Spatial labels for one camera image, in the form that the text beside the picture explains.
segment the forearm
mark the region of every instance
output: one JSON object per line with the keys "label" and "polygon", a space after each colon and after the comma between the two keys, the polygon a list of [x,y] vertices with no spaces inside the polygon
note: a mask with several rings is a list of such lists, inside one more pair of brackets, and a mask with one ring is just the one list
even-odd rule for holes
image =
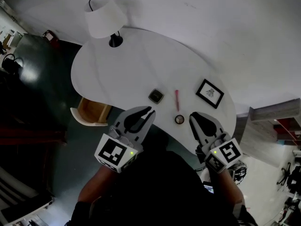
{"label": "forearm", "polygon": [[93,203],[108,192],[115,183],[117,176],[117,172],[102,166],[81,190],[78,201]]}
{"label": "forearm", "polygon": [[209,169],[210,178],[213,185],[214,193],[222,198],[224,202],[234,208],[238,203],[245,204],[244,195],[233,181],[228,170],[224,170],[220,174]]}

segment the dark green floor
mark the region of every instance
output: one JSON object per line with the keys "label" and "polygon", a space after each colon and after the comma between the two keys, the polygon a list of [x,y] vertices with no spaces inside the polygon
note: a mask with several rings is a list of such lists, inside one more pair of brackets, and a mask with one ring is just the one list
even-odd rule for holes
{"label": "dark green floor", "polygon": [[[67,128],[67,146],[54,150],[50,186],[55,202],[39,213],[50,226],[64,225],[71,218],[80,190],[100,167],[94,152],[102,134],[108,131],[108,127],[83,126],[71,116],[69,108],[76,107],[80,100],[70,79],[71,65],[79,49],[78,45],[61,42],[58,53],[42,38],[28,35],[15,52],[23,60],[21,80],[43,101],[49,121]],[[114,108],[108,123],[114,122],[121,111]],[[171,137],[167,149],[178,153],[191,167],[200,167],[196,156]]]}

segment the black lamp base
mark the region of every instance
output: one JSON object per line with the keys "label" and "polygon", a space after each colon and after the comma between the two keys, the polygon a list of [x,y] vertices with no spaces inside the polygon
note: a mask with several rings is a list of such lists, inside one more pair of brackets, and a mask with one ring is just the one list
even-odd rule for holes
{"label": "black lamp base", "polygon": [[111,35],[111,40],[109,41],[109,45],[112,48],[116,48],[120,46],[123,42],[123,38],[121,36],[117,36],[116,34]]}

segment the table top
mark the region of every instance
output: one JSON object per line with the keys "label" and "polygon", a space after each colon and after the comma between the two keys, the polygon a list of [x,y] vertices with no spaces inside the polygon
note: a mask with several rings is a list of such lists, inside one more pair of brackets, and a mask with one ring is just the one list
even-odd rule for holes
{"label": "table top", "polygon": [[[201,57],[155,32],[124,28],[120,35],[123,43],[117,48],[109,46],[110,37],[92,38],[75,56],[71,80],[81,96],[124,110],[151,106],[156,111],[154,124],[193,154],[198,143],[189,125],[192,112],[215,117],[224,130],[233,135],[234,103],[222,81]],[[195,94],[204,79],[224,93],[217,109]],[[159,104],[148,98],[154,89],[164,94]],[[180,112],[176,110],[176,89],[179,90]],[[174,121],[178,114],[185,118],[182,125]]]}

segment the red stick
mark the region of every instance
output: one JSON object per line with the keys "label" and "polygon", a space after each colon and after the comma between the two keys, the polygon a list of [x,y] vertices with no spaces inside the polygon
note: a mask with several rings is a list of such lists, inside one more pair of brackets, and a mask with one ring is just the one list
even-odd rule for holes
{"label": "red stick", "polygon": [[179,103],[179,90],[175,91],[175,99],[176,99],[176,106],[177,106],[177,111],[180,110],[180,103]]}

